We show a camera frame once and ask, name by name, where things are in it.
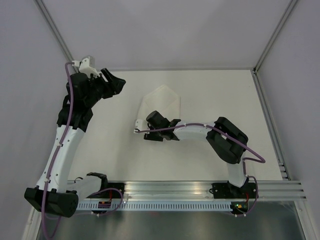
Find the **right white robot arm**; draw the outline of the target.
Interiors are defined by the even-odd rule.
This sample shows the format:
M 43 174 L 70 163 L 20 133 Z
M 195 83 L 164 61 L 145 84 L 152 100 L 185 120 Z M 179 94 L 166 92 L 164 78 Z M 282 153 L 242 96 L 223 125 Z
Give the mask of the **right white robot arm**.
M 229 194 L 239 198 L 246 192 L 249 181 L 245 174 L 243 160 L 246 149 L 232 139 L 245 146 L 249 139 L 227 118 L 219 117 L 213 123 L 213 127 L 217 131 L 204 126 L 203 123 L 190 125 L 181 119 L 169 121 L 156 110 L 146 117 L 146 122 L 152 132 L 144 135 L 145 140 L 162 142 L 165 139 L 167 141 L 193 140 L 207 142 L 218 157 L 226 163 Z

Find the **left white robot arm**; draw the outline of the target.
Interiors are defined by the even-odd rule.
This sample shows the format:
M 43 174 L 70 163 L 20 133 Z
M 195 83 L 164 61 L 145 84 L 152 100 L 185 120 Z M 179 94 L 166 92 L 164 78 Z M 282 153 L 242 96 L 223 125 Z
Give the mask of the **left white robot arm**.
M 118 95 L 125 84 L 124 79 L 112 75 L 106 68 L 97 76 L 82 72 L 70 75 L 49 160 L 36 186 L 28 187 L 24 193 L 24 198 L 38 212 L 70 218 L 80 201 L 93 194 L 98 198 L 108 195 L 108 178 L 103 173 L 90 172 L 72 184 L 68 184 L 68 177 L 93 117 L 93 106 L 101 99 Z

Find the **white cloth napkin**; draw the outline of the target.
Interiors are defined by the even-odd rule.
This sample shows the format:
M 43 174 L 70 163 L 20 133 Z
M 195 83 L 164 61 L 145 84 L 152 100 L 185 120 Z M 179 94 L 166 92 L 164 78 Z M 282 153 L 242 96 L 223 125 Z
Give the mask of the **white cloth napkin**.
M 146 120 L 147 116 L 153 111 L 158 111 L 168 120 L 179 119 L 181 97 L 167 85 L 161 85 L 142 98 L 136 120 Z

